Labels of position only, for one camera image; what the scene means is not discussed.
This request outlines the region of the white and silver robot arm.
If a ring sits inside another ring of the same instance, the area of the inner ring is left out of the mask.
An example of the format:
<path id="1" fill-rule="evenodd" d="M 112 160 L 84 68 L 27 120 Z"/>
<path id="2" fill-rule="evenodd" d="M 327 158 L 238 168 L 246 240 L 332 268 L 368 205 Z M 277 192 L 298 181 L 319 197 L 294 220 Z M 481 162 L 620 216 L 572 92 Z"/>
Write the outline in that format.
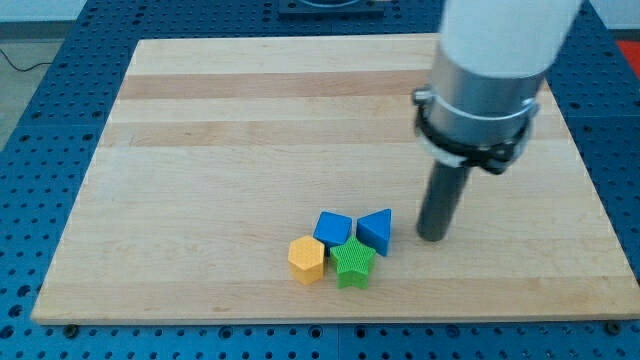
<path id="1" fill-rule="evenodd" d="M 503 173 L 524 151 L 536 96 L 579 0 L 448 0 L 415 131 L 449 167 Z"/>

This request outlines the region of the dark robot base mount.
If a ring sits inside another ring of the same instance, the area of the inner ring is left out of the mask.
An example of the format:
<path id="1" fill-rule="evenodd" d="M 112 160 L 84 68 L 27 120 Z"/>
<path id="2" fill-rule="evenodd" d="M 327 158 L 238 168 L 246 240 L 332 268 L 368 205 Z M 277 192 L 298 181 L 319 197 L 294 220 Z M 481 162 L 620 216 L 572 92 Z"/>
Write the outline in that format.
<path id="1" fill-rule="evenodd" d="M 380 17 L 384 14 L 384 6 L 375 0 L 279 0 L 277 5 L 280 19 Z"/>

